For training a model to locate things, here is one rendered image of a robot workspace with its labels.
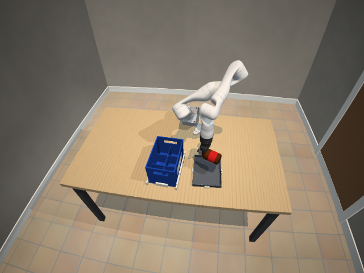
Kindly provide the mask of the brown bottle with red label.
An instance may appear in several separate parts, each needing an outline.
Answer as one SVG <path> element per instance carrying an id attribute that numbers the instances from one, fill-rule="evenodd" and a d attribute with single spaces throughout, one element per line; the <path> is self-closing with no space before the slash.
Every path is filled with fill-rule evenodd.
<path id="1" fill-rule="evenodd" d="M 211 150 L 211 149 L 208 149 L 207 152 L 202 151 L 202 157 L 205 160 L 217 165 L 217 164 L 219 164 L 222 155 L 220 153 L 217 153 L 217 152 Z"/>

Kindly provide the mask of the blue plastic crate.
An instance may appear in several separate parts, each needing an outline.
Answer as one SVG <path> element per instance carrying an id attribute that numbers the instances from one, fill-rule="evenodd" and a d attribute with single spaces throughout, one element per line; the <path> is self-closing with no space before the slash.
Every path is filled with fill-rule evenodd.
<path id="1" fill-rule="evenodd" d="M 166 143 L 164 140 L 177 144 Z M 145 166 L 149 183 L 165 183 L 176 187 L 183 155 L 183 139 L 157 136 Z"/>

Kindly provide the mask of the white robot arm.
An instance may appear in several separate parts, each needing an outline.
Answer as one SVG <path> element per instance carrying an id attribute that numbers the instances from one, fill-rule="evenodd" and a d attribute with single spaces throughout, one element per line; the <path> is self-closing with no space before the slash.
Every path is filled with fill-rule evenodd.
<path id="1" fill-rule="evenodd" d="M 195 113 L 191 107 L 186 104 L 193 101 L 209 101 L 215 105 L 202 104 L 199 108 L 201 119 L 201 129 L 204 132 L 211 132 L 214 129 L 214 120 L 217 119 L 221 106 L 226 100 L 230 87 L 243 81 L 248 76 L 248 72 L 244 64 L 240 61 L 232 62 L 222 81 L 209 82 L 190 96 L 173 105 L 172 110 L 178 120 L 190 120 Z"/>

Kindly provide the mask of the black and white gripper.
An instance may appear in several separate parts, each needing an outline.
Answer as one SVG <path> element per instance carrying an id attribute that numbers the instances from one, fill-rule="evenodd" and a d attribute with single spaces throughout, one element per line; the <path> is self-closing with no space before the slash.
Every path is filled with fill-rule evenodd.
<path id="1" fill-rule="evenodd" d="M 211 146 L 212 140 L 213 140 L 213 131 L 207 133 L 202 131 L 201 129 L 201 123 L 198 123 L 198 125 L 196 126 L 193 135 L 200 135 L 200 142 L 201 145 L 198 148 L 198 154 L 202 155 L 202 151 L 203 152 L 207 152 L 207 150 L 209 149 L 209 147 Z"/>

